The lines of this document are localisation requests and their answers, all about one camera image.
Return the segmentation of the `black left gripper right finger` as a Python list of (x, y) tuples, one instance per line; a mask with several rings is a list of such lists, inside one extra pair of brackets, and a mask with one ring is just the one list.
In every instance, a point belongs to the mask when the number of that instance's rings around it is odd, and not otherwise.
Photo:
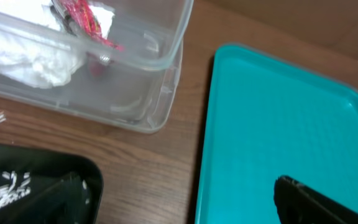
[(358, 224), (358, 213), (287, 175), (275, 181), (273, 200), (282, 224)]

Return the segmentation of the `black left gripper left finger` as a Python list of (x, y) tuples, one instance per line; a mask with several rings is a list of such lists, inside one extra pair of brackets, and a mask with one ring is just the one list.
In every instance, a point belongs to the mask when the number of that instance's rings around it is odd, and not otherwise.
[(89, 191), (81, 177), (70, 172), (4, 212), (1, 223), (86, 223)]

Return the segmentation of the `red snack wrapper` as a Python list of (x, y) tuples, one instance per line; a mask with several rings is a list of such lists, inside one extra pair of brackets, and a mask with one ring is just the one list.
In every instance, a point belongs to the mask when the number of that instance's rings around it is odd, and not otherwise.
[(88, 1), (52, 0), (51, 11), (70, 34), (82, 39), (94, 40), (118, 51), (124, 50), (123, 46), (103, 37), (101, 25)]

